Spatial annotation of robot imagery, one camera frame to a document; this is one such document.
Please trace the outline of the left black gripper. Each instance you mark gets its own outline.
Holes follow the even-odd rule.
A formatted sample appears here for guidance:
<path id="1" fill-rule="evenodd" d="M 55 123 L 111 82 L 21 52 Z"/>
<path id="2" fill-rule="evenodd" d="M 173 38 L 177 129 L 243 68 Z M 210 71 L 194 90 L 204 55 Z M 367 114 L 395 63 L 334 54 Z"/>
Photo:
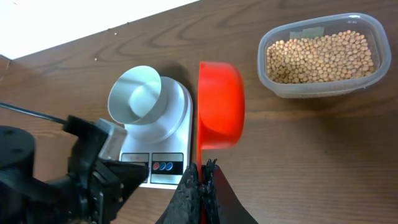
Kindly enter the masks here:
<path id="1" fill-rule="evenodd" d="M 91 170 L 68 161 L 67 199 L 62 223 L 111 223 L 132 193 L 146 180 L 149 168 L 132 162 L 97 159 Z"/>

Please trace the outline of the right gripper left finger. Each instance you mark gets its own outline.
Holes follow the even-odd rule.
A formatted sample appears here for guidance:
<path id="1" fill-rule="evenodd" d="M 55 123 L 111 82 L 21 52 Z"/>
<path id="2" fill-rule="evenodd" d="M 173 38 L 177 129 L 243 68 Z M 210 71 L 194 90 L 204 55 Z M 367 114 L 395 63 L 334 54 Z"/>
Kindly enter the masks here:
<path id="1" fill-rule="evenodd" d="M 170 203 L 156 224 L 199 224 L 201 220 L 199 185 L 197 165 L 192 163 L 185 169 Z"/>

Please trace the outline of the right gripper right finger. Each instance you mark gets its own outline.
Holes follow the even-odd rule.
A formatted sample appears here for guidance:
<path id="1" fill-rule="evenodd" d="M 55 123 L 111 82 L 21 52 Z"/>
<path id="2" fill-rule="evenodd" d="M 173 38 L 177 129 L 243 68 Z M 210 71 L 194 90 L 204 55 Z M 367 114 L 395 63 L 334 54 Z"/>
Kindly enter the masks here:
<path id="1" fill-rule="evenodd" d="M 201 166 L 205 223 L 258 224 L 243 207 L 216 161 L 209 159 L 206 165 Z"/>

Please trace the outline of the red plastic scoop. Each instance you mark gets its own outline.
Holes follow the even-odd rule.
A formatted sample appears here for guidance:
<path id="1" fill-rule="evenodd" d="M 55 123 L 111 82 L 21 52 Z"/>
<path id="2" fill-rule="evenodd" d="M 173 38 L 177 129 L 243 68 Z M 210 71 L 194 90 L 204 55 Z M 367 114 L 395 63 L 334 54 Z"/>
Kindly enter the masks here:
<path id="1" fill-rule="evenodd" d="M 197 93 L 197 166 L 201 152 L 235 145 L 244 126 L 244 87 L 238 69 L 224 62 L 201 61 Z"/>

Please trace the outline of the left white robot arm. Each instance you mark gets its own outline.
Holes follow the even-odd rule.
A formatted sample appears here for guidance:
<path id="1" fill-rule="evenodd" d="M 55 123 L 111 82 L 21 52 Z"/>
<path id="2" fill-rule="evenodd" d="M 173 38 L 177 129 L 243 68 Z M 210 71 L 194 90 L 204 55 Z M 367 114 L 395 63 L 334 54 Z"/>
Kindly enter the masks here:
<path id="1" fill-rule="evenodd" d="M 65 177 L 33 176 L 35 140 L 19 128 L 1 127 L 1 223 L 110 223 L 149 174 L 146 166 L 100 159 L 108 135 L 95 127 L 77 136 Z"/>

